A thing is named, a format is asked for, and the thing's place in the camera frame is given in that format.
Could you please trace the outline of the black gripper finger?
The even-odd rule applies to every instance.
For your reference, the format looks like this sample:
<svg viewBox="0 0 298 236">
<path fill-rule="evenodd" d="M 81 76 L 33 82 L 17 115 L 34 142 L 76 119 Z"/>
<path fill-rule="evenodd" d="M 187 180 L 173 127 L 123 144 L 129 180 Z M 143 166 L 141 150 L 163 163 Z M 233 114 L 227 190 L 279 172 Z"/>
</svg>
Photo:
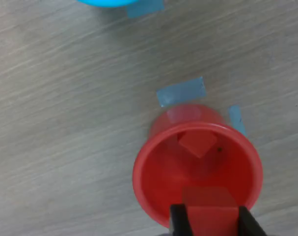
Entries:
<svg viewBox="0 0 298 236">
<path fill-rule="evenodd" d="M 253 215 L 245 206 L 239 207 L 238 236 L 267 236 Z"/>
<path fill-rule="evenodd" d="M 169 231 L 172 236 L 193 236 L 187 209 L 184 204 L 170 206 Z"/>
</svg>

